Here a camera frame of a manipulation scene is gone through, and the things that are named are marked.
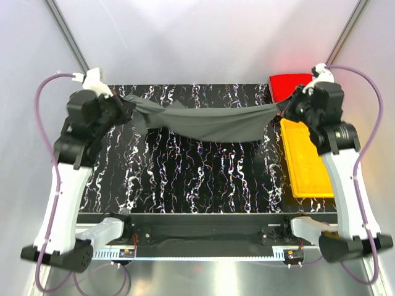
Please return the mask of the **grey t-shirt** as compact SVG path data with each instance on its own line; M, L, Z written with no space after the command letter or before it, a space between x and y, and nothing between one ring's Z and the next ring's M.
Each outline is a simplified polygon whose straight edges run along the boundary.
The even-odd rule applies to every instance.
M258 141L265 127L279 113L276 104L187 109L179 101L163 107L136 95L123 100L135 104L133 124L139 134L167 128L175 134L204 142Z

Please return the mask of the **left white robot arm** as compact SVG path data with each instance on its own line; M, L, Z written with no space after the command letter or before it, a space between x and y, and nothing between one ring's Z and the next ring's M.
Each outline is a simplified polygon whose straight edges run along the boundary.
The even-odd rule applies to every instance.
M67 102L67 117L60 137L49 147L52 153L52 185L40 231L33 244L22 248L24 260L82 273L95 252L114 241L127 244L133 238L128 215L111 213L77 234L80 202L102 149L101 140L118 125L128 123L133 103L117 96L77 91Z

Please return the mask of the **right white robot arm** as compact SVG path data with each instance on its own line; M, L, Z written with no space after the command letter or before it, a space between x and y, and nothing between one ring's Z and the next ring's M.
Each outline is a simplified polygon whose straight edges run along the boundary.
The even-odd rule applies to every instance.
M308 127L330 178L338 225L331 227L298 216L280 229L280 237L290 245L304 239L318 246L329 263L367 257L393 247L393 238L383 234L375 220L364 182L354 185L362 176L361 169L354 167L360 157L360 142L356 128L341 119L343 98L338 83L319 82L309 89L299 85L281 111L284 119Z

